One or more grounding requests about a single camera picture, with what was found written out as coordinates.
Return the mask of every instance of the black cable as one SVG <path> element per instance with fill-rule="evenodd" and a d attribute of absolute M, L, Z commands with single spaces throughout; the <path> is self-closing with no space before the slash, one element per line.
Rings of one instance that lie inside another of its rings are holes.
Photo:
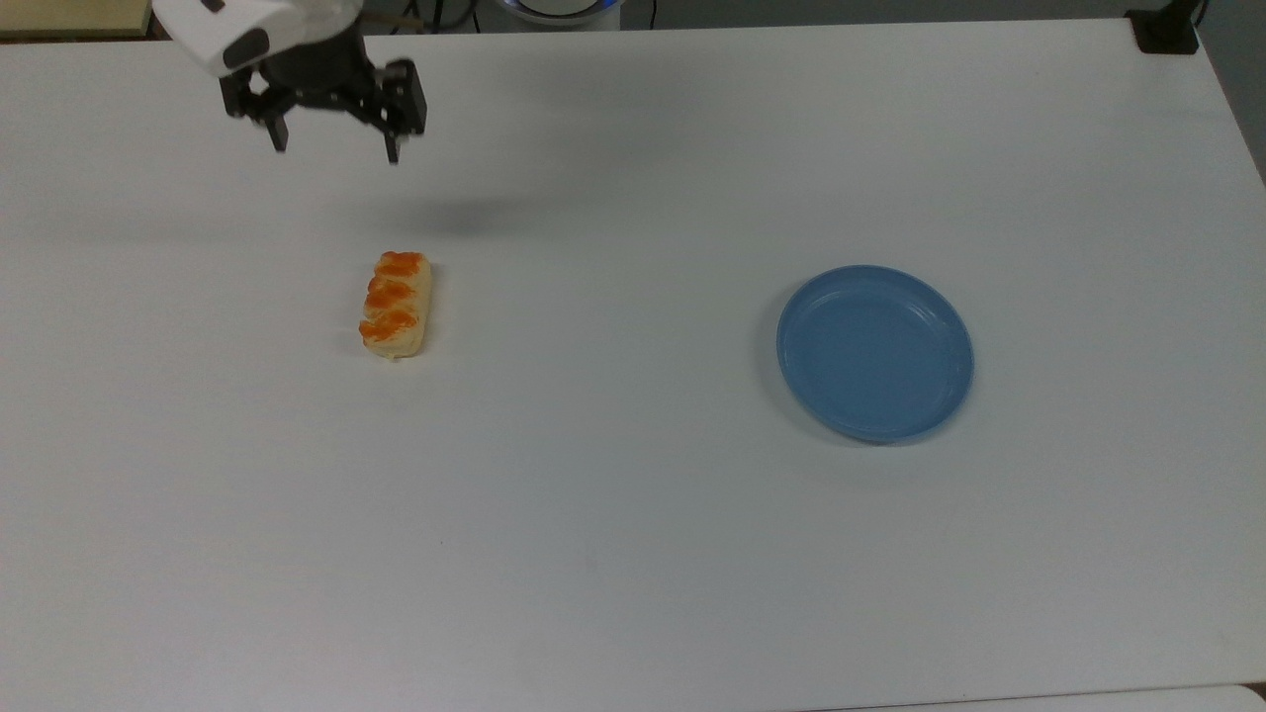
<path fill-rule="evenodd" d="M 448 32 L 451 29 L 457 29 L 466 24 L 466 20 L 475 16 L 475 8 L 479 5 L 479 0 L 467 0 L 466 9 L 462 14 L 457 15 L 457 19 L 447 23 L 439 23 L 436 25 L 436 32 Z"/>
<path fill-rule="evenodd" d="M 1200 3 L 1200 11 L 1196 13 L 1195 22 L 1191 23 L 1193 27 L 1200 27 L 1200 23 L 1204 22 L 1204 13 L 1208 9 L 1209 9 L 1209 0 L 1204 0 L 1204 3 Z"/>
<path fill-rule="evenodd" d="M 418 13 L 418 0 L 409 0 L 408 3 L 405 3 L 404 10 L 400 10 L 401 18 L 408 18 L 410 14 L 418 18 L 419 20 L 422 19 L 422 15 Z M 391 32 L 389 32 L 387 34 L 395 34 L 398 32 L 400 32 L 400 25 L 395 25 L 394 28 L 391 28 Z"/>
<path fill-rule="evenodd" d="M 436 11 L 430 15 L 430 34 L 439 34 L 439 20 L 444 16 L 444 0 L 436 0 Z"/>
<path fill-rule="evenodd" d="M 409 3 L 404 6 L 404 11 L 400 13 L 400 16 L 401 18 L 408 18 L 411 14 L 414 18 L 417 18 L 418 22 L 417 23 L 410 23 L 409 27 L 414 28 L 414 32 L 417 32 L 418 34 L 422 34 L 423 32 L 430 32 L 432 34 L 438 34 L 441 32 L 448 32 L 451 29 L 457 29 L 457 28 L 462 27 L 463 24 L 466 24 L 467 20 L 472 20 L 472 19 L 475 22 L 475 32 L 482 33 L 482 30 L 479 27 L 479 16 L 475 15 L 475 8 L 477 8 L 477 6 L 479 6 L 479 0 L 467 0 L 466 9 L 462 10 L 462 14 L 458 15 L 457 19 L 454 19 L 452 22 L 447 22 L 447 23 L 442 22 L 442 23 L 437 24 L 436 22 L 429 22 L 428 23 L 428 22 L 423 20 L 422 19 L 422 11 L 418 9 L 418 0 L 409 0 Z M 436 10 L 437 10 L 436 16 L 439 16 L 439 13 L 443 11 L 443 8 L 444 8 L 444 0 L 437 0 L 436 1 Z M 375 23 L 390 23 L 391 22 L 391 16 L 390 15 L 380 15 L 377 13 L 362 13 L 362 16 L 365 18 L 366 22 L 375 22 Z M 396 24 L 395 27 L 391 28 L 391 32 L 387 33 L 387 34 L 395 34 L 399 30 L 400 30 L 400 25 Z"/>

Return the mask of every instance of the plastic plate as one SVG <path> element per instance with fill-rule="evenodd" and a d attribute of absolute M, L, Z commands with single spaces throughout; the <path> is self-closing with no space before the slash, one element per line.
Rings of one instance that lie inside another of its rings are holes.
<path fill-rule="evenodd" d="M 824 424 L 871 442 L 928 435 L 971 386 L 971 340 L 953 307 L 889 267 L 855 265 L 805 283 L 782 309 L 779 365 Z"/>

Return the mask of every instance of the white robot arm casing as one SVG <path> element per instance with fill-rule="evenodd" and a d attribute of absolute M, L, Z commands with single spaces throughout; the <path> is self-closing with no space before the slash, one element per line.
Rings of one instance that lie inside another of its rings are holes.
<path fill-rule="evenodd" d="M 213 76 L 296 44 L 327 39 L 356 22 L 365 0 L 153 0 L 177 44 Z"/>

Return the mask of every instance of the white table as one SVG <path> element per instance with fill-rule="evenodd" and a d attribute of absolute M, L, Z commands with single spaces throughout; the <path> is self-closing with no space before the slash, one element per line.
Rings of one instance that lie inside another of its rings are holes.
<path fill-rule="evenodd" d="M 0 47 L 0 702 L 772 711 L 1266 678 L 1266 191 L 1123 20 L 417 37 L 427 137 Z M 423 356 L 356 336 L 438 265 Z M 929 281 L 936 437 L 784 300 Z"/>

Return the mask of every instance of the black bracket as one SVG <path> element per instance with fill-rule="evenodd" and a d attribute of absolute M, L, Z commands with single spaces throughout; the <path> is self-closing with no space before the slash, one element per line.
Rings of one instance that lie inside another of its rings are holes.
<path fill-rule="evenodd" d="M 256 94 L 258 72 L 268 86 Z M 272 147 L 286 151 L 286 111 L 295 106 L 351 114 L 382 132 L 387 161 L 400 160 L 400 143 L 427 128 L 427 99 L 410 60 L 387 62 L 381 70 L 365 56 L 365 39 L 354 25 L 314 44 L 301 44 L 220 79 L 224 110 L 249 118 L 268 130 Z"/>
<path fill-rule="evenodd" d="M 1134 42 L 1147 54 L 1195 54 L 1200 48 L 1191 14 L 1201 0 L 1172 0 L 1160 10 L 1129 10 Z"/>

